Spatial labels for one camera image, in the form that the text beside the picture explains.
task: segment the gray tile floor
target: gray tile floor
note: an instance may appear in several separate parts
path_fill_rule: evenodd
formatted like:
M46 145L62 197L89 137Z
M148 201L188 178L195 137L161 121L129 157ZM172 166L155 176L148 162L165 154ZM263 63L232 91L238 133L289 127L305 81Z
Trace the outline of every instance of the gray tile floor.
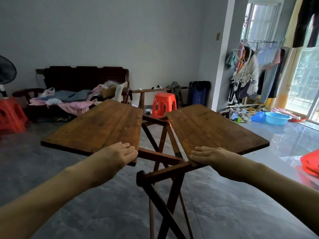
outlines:
M3 136L0 141L0 205L85 158L40 146L41 138L61 125L34 124L25 133ZM278 127L251 122L243 126L270 141L269 148L246 157L300 181L300 174L282 158L301 156L317 149L319 132L293 123ZM161 127L153 125L149 129L159 141ZM152 149L143 131L140 147ZM173 155L169 138L164 152ZM153 166L154 162L139 158L136 167L125 167L113 180L71 200L32 238L149 238L148 197L136 185L135 176L140 170L151 171ZM155 185L165 200L170 186L169 179ZM317 238L272 198L250 185L225 179L212 168L187 173L181 192L196 239ZM174 217L189 238L180 202ZM156 235L160 223L161 215L155 209ZM169 231L167 238L176 237Z

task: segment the blue cloth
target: blue cloth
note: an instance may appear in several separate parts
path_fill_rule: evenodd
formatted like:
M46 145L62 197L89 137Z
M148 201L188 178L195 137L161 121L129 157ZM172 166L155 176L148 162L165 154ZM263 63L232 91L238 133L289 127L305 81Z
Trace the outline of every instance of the blue cloth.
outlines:
M60 90L56 91L53 96L46 96L40 98L41 100L47 101L49 99L59 99L62 102L75 102L75 101L85 101L87 96L91 93L91 90L81 90L79 92Z
M235 68L238 61L238 55L232 51L232 53L228 56L226 60L226 64L229 65L230 69Z

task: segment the window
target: window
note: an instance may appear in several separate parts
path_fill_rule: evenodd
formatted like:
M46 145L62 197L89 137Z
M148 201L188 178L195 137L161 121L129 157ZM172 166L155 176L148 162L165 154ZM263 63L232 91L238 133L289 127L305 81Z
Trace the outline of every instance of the window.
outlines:
M284 0L249 0L241 39L273 40Z

